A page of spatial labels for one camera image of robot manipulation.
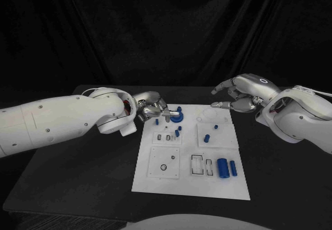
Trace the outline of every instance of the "black table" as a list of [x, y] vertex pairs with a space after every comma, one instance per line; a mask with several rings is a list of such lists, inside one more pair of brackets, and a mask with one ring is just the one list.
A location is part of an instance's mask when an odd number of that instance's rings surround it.
[[[99, 85], [80, 85], [73, 94]], [[157, 91], [168, 104], [227, 101], [210, 87], [113, 87]], [[2, 205], [7, 211], [136, 222], [167, 214], [233, 218], [271, 229], [332, 226], [332, 155], [308, 141], [284, 142], [253, 113], [230, 111], [251, 201], [131, 192], [142, 124], [122, 137], [93, 126], [73, 140], [40, 148]]]

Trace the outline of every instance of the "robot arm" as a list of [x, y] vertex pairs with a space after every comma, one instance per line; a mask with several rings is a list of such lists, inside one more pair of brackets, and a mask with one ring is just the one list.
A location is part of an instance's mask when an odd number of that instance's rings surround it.
[[229, 88], [227, 94], [235, 101], [214, 102], [210, 107], [245, 113], [261, 105], [255, 120], [271, 128], [284, 141], [297, 143], [307, 139], [332, 153], [332, 104], [314, 92], [330, 94], [301, 86], [279, 91], [266, 79], [253, 74], [240, 74], [223, 81], [212, 94], [223, 88]]
[[135, 114], [141, 121], [160, 115], [178, 116], [167, 110], [157, 92], [134, 98], [118, 89], [93, 90], [87, 97], [48, 98], [0, 110], [0, 157], [73, 139], [93, 125], [102, 134], [119, 130], [125, 136], [135, 131]]

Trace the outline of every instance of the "black backdrop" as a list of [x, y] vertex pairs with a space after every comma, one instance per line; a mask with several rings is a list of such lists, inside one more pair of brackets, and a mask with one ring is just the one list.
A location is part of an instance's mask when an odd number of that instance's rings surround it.
[[[214, 86], [251, 72], [330, 91], [328, 0], [2, 0], [0, 106], [79, 84]], [[0, 201], [33, 151], [0, 159]]]

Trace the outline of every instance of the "robotic hand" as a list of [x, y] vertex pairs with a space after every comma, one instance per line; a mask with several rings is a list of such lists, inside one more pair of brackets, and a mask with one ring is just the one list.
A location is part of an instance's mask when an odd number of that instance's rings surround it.
[[110, 88], [92, 88], [89, 96], [54, 97], [0, 109], [0, 157], [82, 136], [93, 125], [102, 134], [135, 131], [132, 119], [178, 113], [167, 109], [157, 92], [131, 96]]
[[274, 134], [287, 142], [302, 139], [313, 142], [327, 153], [332, 153], [332, 104], [315, 93], [332, 96], [301, 86], [281, 91], [262, 77], [240, 74], [216, 85], [212, 94], [227, 88], [233, 102], [214, 102], [212, 108], [232, 109], [236, 112], [252, 112], [255, 121], [269, 127]]

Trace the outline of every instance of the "circular hole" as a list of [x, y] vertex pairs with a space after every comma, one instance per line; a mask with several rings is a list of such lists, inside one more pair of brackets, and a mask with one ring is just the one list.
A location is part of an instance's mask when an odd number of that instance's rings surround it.
[[164, 164], [161, 164], [160, 169], [164, 171], [165, 168], [167, 168], [167, 166]]

